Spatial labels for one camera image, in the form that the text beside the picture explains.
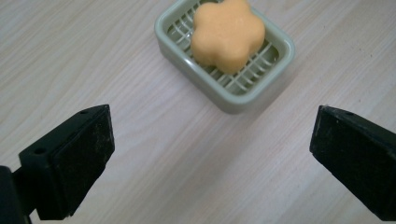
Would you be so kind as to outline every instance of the wood grain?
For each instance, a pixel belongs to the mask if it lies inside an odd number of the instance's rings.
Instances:
[[[380,223],[309,153],[319,105],[396,132],[396,2],[250,3],[294,40],[269,106],[218,110],[161,55],[174,1],[0,2],[0,164],[110,104],[116,152],[73,217],[34,223]]]

